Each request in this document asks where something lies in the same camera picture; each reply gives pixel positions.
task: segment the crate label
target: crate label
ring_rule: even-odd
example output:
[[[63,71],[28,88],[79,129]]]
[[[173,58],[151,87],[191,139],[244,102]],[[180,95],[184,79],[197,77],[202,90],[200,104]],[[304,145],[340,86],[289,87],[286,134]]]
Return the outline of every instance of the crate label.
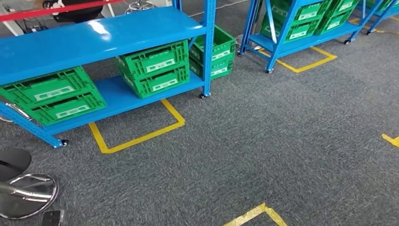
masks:
[[[63,88],[55,89],[55,90],[52,90],[49,92],[36,94],[35,98],[37,101],[41,101],[41,100],[48,99],[50,97],[56,97],[58,95],[69,93],[72,91],[75,91],[75,89],[72,88],[72,86],[65,86]]]
[[[214,55],[214,56],[212,57],[212,61],[217,60],[217,59],[219,59],[219,58],[222,58],[222,57],[224,57],[224,56],[227,56],[227,55],[229,55],[229,54],[230,54],[230,50],[226,50],[226,51],[224,51],[224,52],[221,52],[221,53],[219,53],[219,54],[216,54],[216,55]]]
[[[172,58],[172,59],[166,60],[164,62],[148,66],[147,67],[147,72],[153,72],[153,71],[156,71],[158,69],[161,69],[161,68],[164,68],[164,67],[167,67],[167,66],[170,66],[170,65],[174,65],[175,63],[176,63],[175,59]]]
[[[158,84],[158,85],[156,85],[156,86],[153,86],[153,87],[152,87],[152,91],[155,92],[155,91],[157,91],[157,90],[166,88],[166,87],[171,86],[171,85],[174,85],[174,84],[177,84],[177,79],[172,79],[172,80],[170,80],[170,81],[167,81],[167,82]]]
[[[306,13],[299,16],[299,20],[305,20],[317,16],[317,11]]]
[[[196,51],[194,51],[193,49],[190,49],[190,53],[193,54],[197,59],[200,58],[199,54]]]
[[[226,71],[227,71],[227,67],[221,68],[221,69],[219,69],[219,70],[216,70],[216,71],[211,72],[211,76],[214,76],[214,75],[217,75],[217,74],[221,74],[221,73],[224,73],[224,72],[226,72]]]
[[[337,22],[334,22],[334,23],[330,24],[327,27],[327,30],[330,30],[331,28],[337,27],[340,23],[341,23],[341,21],[337,21]]]
[[[268,32],[270,33],[270,35],[271,35],[270,26],[266,26],[266,27],[264,28],[264,30],[265,30],[265,31],[268,31]],[[279,37],[279,36],[280,36],[280,32],[276,31],[276,29],[274,29],[274,32],[276,33],[276,37]]]
[[[73,108],[73,109],[68,110],[68,111],[57,113],[56,116],[57,116],[58,119],[61,119],[63,117],[69,116],[69,115],[73,115],[73,114],[76,114],[76,113],[79,113],[79,112],[84,112],[84,111],[86,111],[88,109],[90,109],[89,106],[82,105],[80,107]]]
[[[116,58],[118,59],[119,63],[121,63],[123,66],[126,66],[122,58],[120,58],[119,56],[117,56]]]
[[[343,4],[343,5],[339,8],[338,11],[341,11],[341,10],[344,10],[344,9],[347,9],[347,8],[350,8],[352,5],[353,5],[353,2],[349,2],[349,3]]]
[[[282,10],[282,9],[280,9],[279,7],[276,7],[276,6],[273,6],[273,7],[271,8],[271,10],[272,10],[273,12],[277,13],[277,14],[282,15],[283,17],[286,17],[287,14],[288,14],[287,11]]]
[[[302,36],[305,36],[308,33],[308,31],[304,31],[304,32],[298,32],[295,34],[291,34],[291,36],[289,36],[289,39],[296,39]]]
[[[198,74],[197,69],[193,65],[190,65],[190,70],[192,70],[194,73]]]

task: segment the floor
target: floor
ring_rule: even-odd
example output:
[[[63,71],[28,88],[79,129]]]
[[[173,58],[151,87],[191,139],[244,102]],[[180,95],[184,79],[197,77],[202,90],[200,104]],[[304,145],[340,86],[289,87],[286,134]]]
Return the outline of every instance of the floor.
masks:
[[[247,6],[219,9],[217,25],[242,33]],[[399,22],[379,28],[399,32]],[[343,40],[318,45],[337,58],[302,73],[276,64],[268,75],[259,57],[236,58],[211,97],[194,90],[168,99],[183,127],[114,154],[100,153],[88,126],[60,134],[70,144],[54,150],[2,123],[0,149],[29,150],[28,171],[57,178],[52,209],[66,210],[71,226],[223,226],[263,202],[288,226],[396,226],[399,149],[381,135],[399,135],[399,36]],[[323,57],[308,49],[281,60],[301,67]],[[110,61],[85,68],[94,79],[117,74]],[[174,122],[159,102],[97,125],[111,147]],[[245,224],[275,225],[266,214]]]

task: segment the blue metal shelf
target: blue metal shelf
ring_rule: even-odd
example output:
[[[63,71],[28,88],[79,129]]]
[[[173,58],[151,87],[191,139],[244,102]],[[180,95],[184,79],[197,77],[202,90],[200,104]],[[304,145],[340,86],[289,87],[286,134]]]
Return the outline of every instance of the blue metal shelf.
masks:
[[[301,40],[292,41],[289,43],[283,43],[281,45],[279,53],[277,54],[277,57],[283,57],[283,56],[301,51],[303,49],[309,48],[311,46],[315,46],[320,43],[341,37],[345,34],[352,33],[354,31],[356,31],[357,29],[358,29],[357,25],[346,22],[341,27],[338,27],[338,28],[334,29],[333,31],[324,33],[322,35],[312,35],[310,37],[307,37],[307,38],[304,38]],[[260,46],[262,46],[269,52],[273,51],[274,43],[268,37],[265,37],[261,34],[255,34],[255,35],[251,35],[249,37],[249,40],[259,44]]]
[[[51,135],[61,133],[93,121],[105,119],[177,94],[200,88],[204,85],[204,82],[196,74],[191,72],[190,82],[144,99],[138,98],[121,76],[97,81],[95,84],[107,103],[106,108],[51,126],[46,126],[44,127],[45,132]]]
[[[0,62],[7,67],[1,67],[0,84],[205,33],[204,26],[178,9],[161,7],[3,38],[0,41]]]
[[[202,96],[208,97],[216,0],[204,0],[201,24],[182,12],[181,0],[172,3],[172,7],[0,39],[0,85],[205,35],[202,79],[191,72],[190,82],[144,99],[139,99],[120,76],[97,81],[95,84],[108,105],[105,109],[46,127],[28,121],[1,101],[0,114],[58,148],[63,142],[54,134],[89,122],[197,88],[202,88]]]
[[[254,26],[254,21],[257,19],[255,18],[256,15],[258,15],[258,11],[260,6],[262,5],[263,0],[251,0],[249,8],[248,8],[248,13],[247,13],[247,21],[245,25],[245,30],[243,33],[243,38],[241,42],[241,47],[239,50],[239,54],[243,55],[245,54],[246,50],[250,50],[257,55],[267,59],[268,63],[265,67],[265,70],[268,73],[271,73],[273,71],[274,64],[276,63],[277,59],[279,57],[283,57],[295,52],[298,52],[300,50],[309,48],[311,46],[315,46],[318,44],[321,44],[323,42],[338,38],[340,36],[350,34],[351,36],[345,41],[345,44],[348,44],[355,40],[355,37],[358,35],[362,27],[366,24],[366,22],[370,19],[370,17],[375,13],[376,9],[380,6],[382,3],[382,0],[377,0],[376,4],[372,7],[372,9],[369,10],[369,13],[361,19],[359,22],[359,25],[351,24],[349,22],[344,23],[342,26],[324,33],[322,35],[312,35],[307,38],[299,39],[296,41],[291,41],[288,43],[284,43],[284,39],[289,31],[290,24],[294,20],[294,17],[298,11],[298,9],[303,6],[303,5],[308,5],[312,4],[318,1],[309,1],[309,0],[292,0],[291,1],[291,7],[289,11],[287,12],[286,16],[286,21],[284,22],[280,32],[279,32],[279,37],[275,36],[275,30],[274,30],[274,21],[272,18],[272,12],[271,12],[271,0],[264,0],[265,1],[265,7],[266,7],[266,16],[268,17],[269,23],[270,23],[270,28],[271,28],[271,33],[272,36],[274,36],[272,39],[265,37],[261,34],[252,34],[251,35],[251,30]],[[257,52],[252,45],[249,45],[249,42],[254,42],[264,49],[268,50],[270,52],[270,57],[264,56]]]

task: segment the green plastic crate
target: green plastic crate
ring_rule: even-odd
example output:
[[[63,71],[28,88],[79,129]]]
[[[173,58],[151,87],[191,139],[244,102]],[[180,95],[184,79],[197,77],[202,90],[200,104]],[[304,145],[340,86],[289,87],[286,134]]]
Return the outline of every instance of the green plastic crate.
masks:
[[[235,55],[236,40],[229,33],[215,25],[214,44],[212,49],[212,62],[223,61]],[[190,57],[198,62],[204,59],[204,36],[199,36],[190,49]]]
[[[335,28],[343,25],[351,14],[352,11],[347,11],[346,13],[342,13],[333,17],[323,18],[319,27],[315,31],[315,34],[320,35],[334,30]]]
[[[386,9],[390,3],[392,2],[392,0],[384,0],[381,5],[378,7],[377,11],[382,11],[384,9]],[[373,7],[373,5],[375,4],[375,0],[366,0],[366,6],[371,8]],[[399,0],[396,0],[396,3],[394,5],[394,7],[399,6]]]
[[[344,12],[353,11],[359,0],[332,0],[331,6],[324,17],[333,17]]]
[[[233,69],[233,64],[234,58],[212,64],[211,80],[229,75]],[[190,70],[202,78],[203,66],[192,58],[190,58]]]
[[[324,0],[300,7],[290,25],[304,24],[317,20],[319,17],[324,15],[330,4],[331,0]],[[288,15],[290,6],[290,0],[272,0],[271,10],[274,21],[278,20],[280,24],[283,24]]]
[[[283,43],[287,43],[290,41],[295,41],[298,39],[303,39],[303,38],[312,36],[314,31],[317,29],[320,21],[321,21],[321,16],[319,16],[317,20],[313,20],[313,21],[310,21],[310,22],[307,22],[304,24],[292,25],[289,28],[289,31],[288,31]],[[282,24],[280,24],[279,21],[275,21],[274,28],[276,31],[276,36],[279,37],[280,31],[282,28]],[[261,28],[260,33],[264,36],[271,38],[270,25],[269,25],[269,20],[267,19],[267,16],[265,16],[263,18],[262,28]]]
[[[131,80],[125,74],[122,77],[140,98],[155,95],[190,81],[188,64],[142,80]]]
[[[188,62],[188,41],[182,40],[116,57],[119,70],[140,80],[170,71]]]
[[[100,95],[86,93],[52,104],[42,105],[27,110],[26,113],[39,123],[47,126],[97,111],[106,106]]]
[[[92,91],[93,81],[79,66],[2,85],[0,96],[24,110]]]

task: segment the shelf board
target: shelf board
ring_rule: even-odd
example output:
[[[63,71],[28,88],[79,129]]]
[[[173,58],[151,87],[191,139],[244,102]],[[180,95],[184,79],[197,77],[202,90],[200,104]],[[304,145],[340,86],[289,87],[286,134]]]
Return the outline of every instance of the shelf board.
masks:
[[[341,37],[343,35],[352,33],[358,29],[359,29],[358,25],[351,24],[349,22],[345,22],[342,26],[340,26],[330,32],[324,33],[322,35],[312,35],[312,36],[304,38],[304,39],[299,39],[296,41],[284,43],[280,46],[279,54],[277,55],[277,58],[298,52],[300,50],[309,48],[311,46],[321,44],[328,40],[332,40],[332,39]],[[273,41],[266,36],[263,36],[261,34],[254,34],[249,37],[249,40],[259,44],[260,46],[262,46],[269,52],[273,51]]]
[[[206,33],[174,7],[97,19],[0,41],[0,84],[56,72]]]
[[[202,79],[193,72],[190,72],[190,82],[158,93],[154,96],[140,99],[124,82],[121,76],[97,81],[95,84],[107,103],[106,108],[62,121],[54,125],[46,126],[44,127],[44,130],[51,135],[58,134],[69,129],[86,125],[90,122],[105,119],[204,86]]]

